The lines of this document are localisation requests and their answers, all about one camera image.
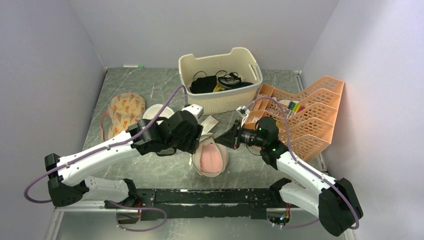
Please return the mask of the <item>beige trim mesh laundry bag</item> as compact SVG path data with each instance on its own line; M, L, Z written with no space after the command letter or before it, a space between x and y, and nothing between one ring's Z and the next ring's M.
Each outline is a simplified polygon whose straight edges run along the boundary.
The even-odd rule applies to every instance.
M215 178L226 170L228 162L228 148L216 143L212 133L206 133L200 137L195 153L190 155L189 165L198 174Z

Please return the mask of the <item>pink bra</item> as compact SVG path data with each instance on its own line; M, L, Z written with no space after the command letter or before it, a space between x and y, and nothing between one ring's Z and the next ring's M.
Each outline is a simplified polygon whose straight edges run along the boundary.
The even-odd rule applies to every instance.
M199 163L202 173L216 174L222 170L222 158L215 145L210 143L202 147Z

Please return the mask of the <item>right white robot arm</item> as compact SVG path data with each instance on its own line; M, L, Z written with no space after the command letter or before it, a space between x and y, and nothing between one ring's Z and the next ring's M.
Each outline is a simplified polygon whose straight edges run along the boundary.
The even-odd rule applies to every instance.
M279 139L276 121L269 116L260 118L254 129L235 120L233 126L216 137L215 142L230 149L240 144L260 148L262 160L269 166L292 177L270 193L275 207L285 203L295 205L317 217L324 229L333 236L359 227L363 211L352 183L336 179L311 167Z

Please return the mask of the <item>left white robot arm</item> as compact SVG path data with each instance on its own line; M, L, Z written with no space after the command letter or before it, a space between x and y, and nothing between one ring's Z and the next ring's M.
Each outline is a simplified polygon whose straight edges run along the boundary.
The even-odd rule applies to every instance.
M141 119L111 139L85 151L45 157L48 192L55 207L66 207L81 200L120 203L126 208L139 201L138 190L130 179L107 180L93 174L120 160L148 153L170 156L177 150L194 154L199 147L203 126L187 110L155 121Z

